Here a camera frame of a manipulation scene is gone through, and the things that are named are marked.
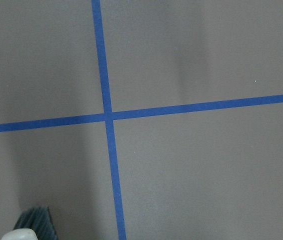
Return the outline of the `beige hand brush black bristles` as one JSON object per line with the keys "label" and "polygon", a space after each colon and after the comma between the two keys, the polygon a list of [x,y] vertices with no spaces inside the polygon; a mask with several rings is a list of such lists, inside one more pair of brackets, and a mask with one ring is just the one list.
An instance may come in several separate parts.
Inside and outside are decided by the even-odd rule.
{"label": "beige hand brush black bristles", "polygon": [[47,206],[31,207],[19,216],[13,230],[1,240],[58,240],[50,209]]}

